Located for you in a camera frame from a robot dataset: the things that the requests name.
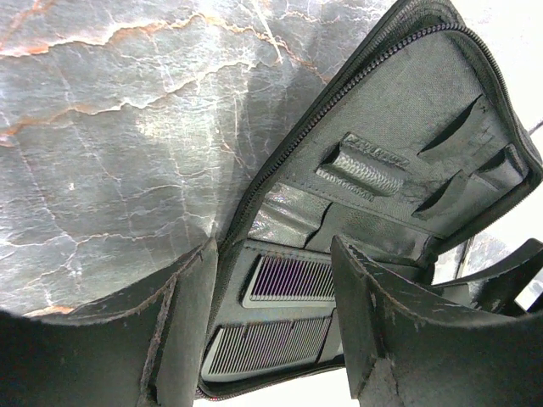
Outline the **black tool case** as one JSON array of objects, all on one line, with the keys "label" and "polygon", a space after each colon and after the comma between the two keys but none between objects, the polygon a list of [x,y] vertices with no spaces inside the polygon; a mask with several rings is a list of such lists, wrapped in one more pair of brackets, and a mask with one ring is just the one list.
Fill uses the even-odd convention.
[{"label": "black tool case", "polygon": [[434,286],[438,257],[532,193],[542,159],[498,65],[449,1],[399,1],[264,163],[219,248],[207,355],[221,326],[330,316],[317,362],[207,382],[222,400],[346,369],[338,311],[246,309],[257,257],[329,259],[339,237],[407,280]]}]

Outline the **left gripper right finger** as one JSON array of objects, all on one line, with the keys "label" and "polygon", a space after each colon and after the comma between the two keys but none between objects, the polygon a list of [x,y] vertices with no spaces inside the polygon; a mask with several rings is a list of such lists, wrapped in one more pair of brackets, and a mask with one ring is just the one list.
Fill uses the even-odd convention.
[{"label": "left gripper right finger", "polygon": [[351,397],[362,406],[539,406],[542,311],[468,308],[335,237],[332,266]]}]

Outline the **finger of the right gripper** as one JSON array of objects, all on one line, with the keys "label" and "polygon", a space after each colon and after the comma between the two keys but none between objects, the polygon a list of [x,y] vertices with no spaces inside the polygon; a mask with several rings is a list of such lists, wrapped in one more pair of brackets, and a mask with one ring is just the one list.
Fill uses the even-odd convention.
[{"label": "finger of the right gripper", "polygon": [[500,315],[542,311],[542,242],[530,238],[489,268],[429,290],[454,303]]}]

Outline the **black comb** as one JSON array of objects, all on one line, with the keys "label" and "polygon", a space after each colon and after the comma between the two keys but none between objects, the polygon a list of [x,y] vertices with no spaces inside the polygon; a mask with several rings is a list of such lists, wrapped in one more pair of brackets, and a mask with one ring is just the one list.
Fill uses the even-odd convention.
[{"label": "black comb", "polygon": [[317,362],[332,318],[221,326],[201,371],[207,382],[235,382]]},{"label": "black comb", "polygon": [[329,259],[260,255],[241,299],[246,309],[331,308],[335,304]]}]

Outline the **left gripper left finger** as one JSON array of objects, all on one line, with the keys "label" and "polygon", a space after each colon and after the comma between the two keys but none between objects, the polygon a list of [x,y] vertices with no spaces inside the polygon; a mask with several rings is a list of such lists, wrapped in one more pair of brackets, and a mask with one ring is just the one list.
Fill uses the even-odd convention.
[{"label": "left gripper left finger", "polygon": [[2,405],[192,405],[216,271],[210,239],[68,314],[2,312]]}]

